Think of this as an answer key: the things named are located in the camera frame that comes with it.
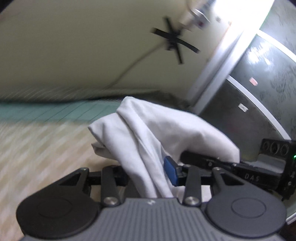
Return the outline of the white t-shirt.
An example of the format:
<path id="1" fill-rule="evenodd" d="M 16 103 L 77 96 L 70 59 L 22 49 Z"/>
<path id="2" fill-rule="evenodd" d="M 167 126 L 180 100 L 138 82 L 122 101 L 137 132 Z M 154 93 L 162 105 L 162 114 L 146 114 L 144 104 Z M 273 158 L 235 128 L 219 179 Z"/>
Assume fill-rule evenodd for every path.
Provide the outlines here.
<path id="1" fill-rule="evenodd" d="M 239 163 L 240 151 L 224 133 L 200 117 L 126 97 L 115 113 L 89 125 L 95 154 L 119 162 L 144 198 L 182 198 L 164 172 L 164 158 L 184 151 Z"/>

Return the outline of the dark frosted glass door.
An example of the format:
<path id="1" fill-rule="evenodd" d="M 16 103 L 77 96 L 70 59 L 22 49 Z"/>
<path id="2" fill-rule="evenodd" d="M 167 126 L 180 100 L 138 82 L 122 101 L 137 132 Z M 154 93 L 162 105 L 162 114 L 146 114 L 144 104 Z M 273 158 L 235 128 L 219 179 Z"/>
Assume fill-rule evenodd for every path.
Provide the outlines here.
<path id="1" fill-rule="evenodd" d="M 264 138 L 295 139 L 295 2 L 275 1 L 200 114 L 254 161 Z"/>

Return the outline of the teal grid mattress cover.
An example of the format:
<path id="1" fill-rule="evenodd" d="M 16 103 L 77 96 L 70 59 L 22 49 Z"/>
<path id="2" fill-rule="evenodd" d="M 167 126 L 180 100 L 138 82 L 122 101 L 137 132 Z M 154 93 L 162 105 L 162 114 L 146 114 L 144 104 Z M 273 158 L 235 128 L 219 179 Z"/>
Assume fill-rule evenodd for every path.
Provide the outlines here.
<path id="1" fill-rule="evenodd" d="M 91 123 L 116 112 L 119 100 L 84 100 L 61 103 L 1 103 L 2 121 Z"/>

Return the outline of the beige zigzag bed sheet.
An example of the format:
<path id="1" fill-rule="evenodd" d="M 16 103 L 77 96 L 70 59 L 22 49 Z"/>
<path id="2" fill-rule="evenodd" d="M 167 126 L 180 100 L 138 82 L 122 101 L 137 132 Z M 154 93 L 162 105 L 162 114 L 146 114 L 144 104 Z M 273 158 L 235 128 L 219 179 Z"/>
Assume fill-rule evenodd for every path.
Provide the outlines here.
<path id="1" fill-rule="evenodd" d="M 99 171 L 117 161 L 97 156 L 86 124 L 1 121 L 1 240 L 19 240 L 18 204 L 81 167 Z"/>

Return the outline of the white door frame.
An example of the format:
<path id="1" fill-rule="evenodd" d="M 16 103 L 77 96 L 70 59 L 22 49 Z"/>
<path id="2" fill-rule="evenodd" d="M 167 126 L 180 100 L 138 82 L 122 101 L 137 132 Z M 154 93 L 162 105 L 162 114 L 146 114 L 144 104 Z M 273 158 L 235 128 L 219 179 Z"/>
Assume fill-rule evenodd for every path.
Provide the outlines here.
<path id="1" fill-rule="evenodd" d="M 208 105 L 254 39 L 261 25 L 261 21 L 254 21 L 229 27 L 214 55 L 186 95 L 193 113 L 200 114 Z"/>

